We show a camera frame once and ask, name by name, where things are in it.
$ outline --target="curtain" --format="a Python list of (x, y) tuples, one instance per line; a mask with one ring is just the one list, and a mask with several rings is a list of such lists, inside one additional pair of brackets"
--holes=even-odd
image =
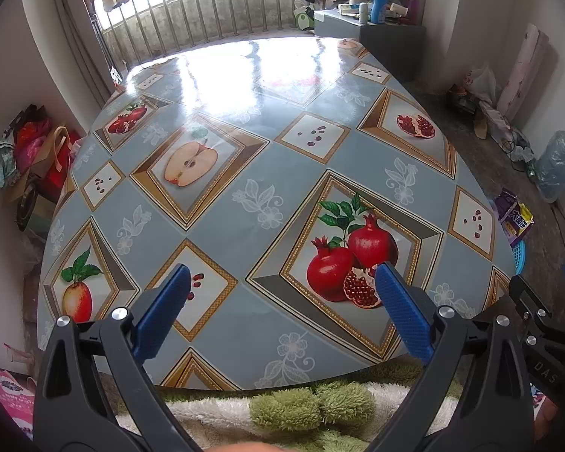
[(82, 28), (82, 25), (90, 24), (88, 13), (85, 15), (87, 21), (81, 22), (80, 15), (74, 15), (68, 0), (54, 1), (63, 31), (79, 70), (96, 103), (102, 108), (115, 91), (115, 85), (110, 78), (110, 70), (102, 52), (97, 54), (95, 49), (89, 49), (89, 47), (98, 46), (98, 42), (91, 41), (92, 38), (96, 41), (94, 31), (89, 34), (87, 28)]

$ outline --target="table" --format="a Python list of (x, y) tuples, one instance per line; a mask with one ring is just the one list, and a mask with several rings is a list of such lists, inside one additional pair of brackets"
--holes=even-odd
[(184, 263), (192, 296), (145, 363), (155, 384), (337, 376), (405, 353), (372, 289), (384, 260), (466, 318), (515, 273), (463, 160), (359, 43), (192, 50), (135, 70), (83, 142), (46, 244), (38, 344), (64, 313), (141, 314)]
[(314, 33), (319, 37), (355, 39), (400, 82), (416, 78), (425, 47), (426, 29), (422, 25), (391, 22), (360, 23), (339, 10), (314, 12)]

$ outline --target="pink poster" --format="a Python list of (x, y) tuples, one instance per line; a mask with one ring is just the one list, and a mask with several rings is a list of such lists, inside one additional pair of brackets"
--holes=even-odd
[(7, 371), (0, 371), (0, 402), (30, 438), (34, 422), (34, 393), (21, 386)]

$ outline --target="blue plastic basket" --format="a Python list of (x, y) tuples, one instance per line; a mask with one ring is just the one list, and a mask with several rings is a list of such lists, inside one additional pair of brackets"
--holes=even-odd
[(515, 266), (517, 267), (517, 275), (523, 271), (525, 265), (525, 241), (521, 240), (513, 248), (513, 256), (515, 257)]

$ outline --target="metal screw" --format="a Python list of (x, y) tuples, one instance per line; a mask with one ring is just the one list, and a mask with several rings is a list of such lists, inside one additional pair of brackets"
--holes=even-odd
[(69, 322), (71, 321), (71, 318), (69, 316), (61, 316), (58, 320), (56, 320), (56, 325), (57, 326), (67, 326), (69, 324)]
[(496, 323), (498, 323), (500, 326), (508, 326), (510, 325), (510, 319), (505, 315), (498, 315), (496, 316)]
[(454, 309), (450, 306), (441, 306), (438, 312), (442, 318), (450, 319), (454, 317)]
[(128, 310), (125, 307), (118, 307), (113, 310), (111, 317), (116, 320), (124, 319), (128, 315)]

